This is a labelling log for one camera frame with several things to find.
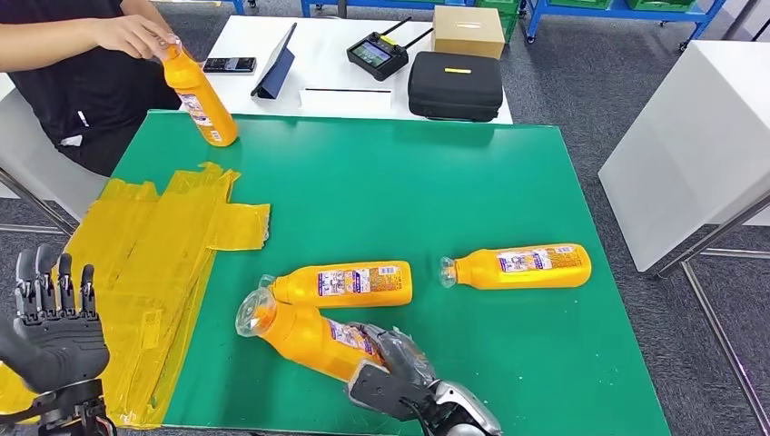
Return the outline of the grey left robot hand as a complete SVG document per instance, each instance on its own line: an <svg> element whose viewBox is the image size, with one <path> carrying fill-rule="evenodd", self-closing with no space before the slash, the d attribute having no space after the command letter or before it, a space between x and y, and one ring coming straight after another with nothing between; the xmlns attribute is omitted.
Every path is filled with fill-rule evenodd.
<svg viewBox="0 0 770 436"><path fill-rule="evenodd" d="M17 257L16 315L1 321L1 363L38 394L95 380L109 362L94 267L84 266L75 289L72 261L47 243Z"/></svg>

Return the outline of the person's right hand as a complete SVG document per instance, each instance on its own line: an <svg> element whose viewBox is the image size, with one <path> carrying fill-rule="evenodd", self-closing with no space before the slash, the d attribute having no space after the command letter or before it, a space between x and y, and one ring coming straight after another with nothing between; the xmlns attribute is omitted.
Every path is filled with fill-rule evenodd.
<svg viewBox="0 0 770 436"><path fill-rule="evenodd" d="M98 46L137 59L164 59L167 48L177 43L175 35L140 15L91 18L87 22L88 33Z"/></svg>

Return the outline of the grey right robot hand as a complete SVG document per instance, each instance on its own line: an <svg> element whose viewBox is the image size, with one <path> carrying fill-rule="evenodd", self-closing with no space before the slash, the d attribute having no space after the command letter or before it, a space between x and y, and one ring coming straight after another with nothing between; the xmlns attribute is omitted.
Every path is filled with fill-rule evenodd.
<svg viewBox="0 0 770 436"><path fill-rule="evenodd" d="M393 327L385 330L374 324L351 322L377 350L382 366L391 374L414 385L429 387L438 377L426 354L412 338Z"/></svg>

